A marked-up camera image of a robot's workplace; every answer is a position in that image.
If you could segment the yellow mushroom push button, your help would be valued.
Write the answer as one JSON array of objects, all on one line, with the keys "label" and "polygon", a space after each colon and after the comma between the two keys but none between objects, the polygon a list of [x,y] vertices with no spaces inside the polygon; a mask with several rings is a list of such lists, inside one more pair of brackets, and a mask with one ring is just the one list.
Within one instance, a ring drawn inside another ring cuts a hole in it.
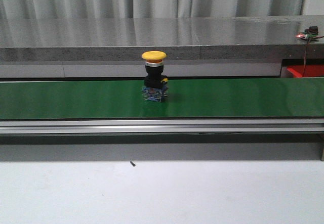
[{"label": "yellow mushroom push button", "polygon": [[167,96],[168,78],[162,75],[164,71],[163,59],[165,59],[166,56],[167,54],[161,51],[147,51],[142,54],[147,72],[142,88],[143,99],[162,102]]}]

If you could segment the green conveyor belt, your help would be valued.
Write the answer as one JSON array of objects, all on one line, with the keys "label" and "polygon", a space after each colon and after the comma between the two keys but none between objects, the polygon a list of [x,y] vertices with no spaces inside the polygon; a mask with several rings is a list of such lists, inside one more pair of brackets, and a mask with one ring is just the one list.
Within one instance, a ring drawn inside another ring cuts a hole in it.
[{"label": "green conveyor belt", "polygon": [[141,80],[1,83],[2,120],[322,117],[323,78],[177,79],[164,102]]}]

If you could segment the red plastic bin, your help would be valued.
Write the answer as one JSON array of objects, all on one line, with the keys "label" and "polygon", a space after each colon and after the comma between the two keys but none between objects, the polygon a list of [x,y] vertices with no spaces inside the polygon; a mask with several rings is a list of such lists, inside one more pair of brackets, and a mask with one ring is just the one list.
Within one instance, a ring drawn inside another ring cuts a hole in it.
[{"label": "red plastic bin", "polygon": [[323,65],[294,65],[287,67],[294,78],[321,77],[323,76]]}]

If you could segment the small green circuit board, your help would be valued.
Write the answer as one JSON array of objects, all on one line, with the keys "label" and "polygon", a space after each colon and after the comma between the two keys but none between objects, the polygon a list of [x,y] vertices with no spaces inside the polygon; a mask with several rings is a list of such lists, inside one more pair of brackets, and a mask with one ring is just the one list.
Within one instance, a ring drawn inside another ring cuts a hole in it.
[{"label": "small green circuit board", "polygon": [[295,37],[303,40],[317,40],[323,38],[323,36],[319,35],[318,26],[309,26],[309,28],[306,28],[303,32],[299,32]]}]

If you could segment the aluminium conveyor frame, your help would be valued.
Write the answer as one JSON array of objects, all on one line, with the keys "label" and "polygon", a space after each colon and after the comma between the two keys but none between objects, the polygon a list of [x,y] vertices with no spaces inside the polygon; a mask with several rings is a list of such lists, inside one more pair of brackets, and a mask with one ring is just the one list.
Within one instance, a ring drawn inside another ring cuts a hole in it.
[{"label": "aluminium conveyor frame", "polygon": [[322,118],[1,122],[2,162],[318,159]]}]

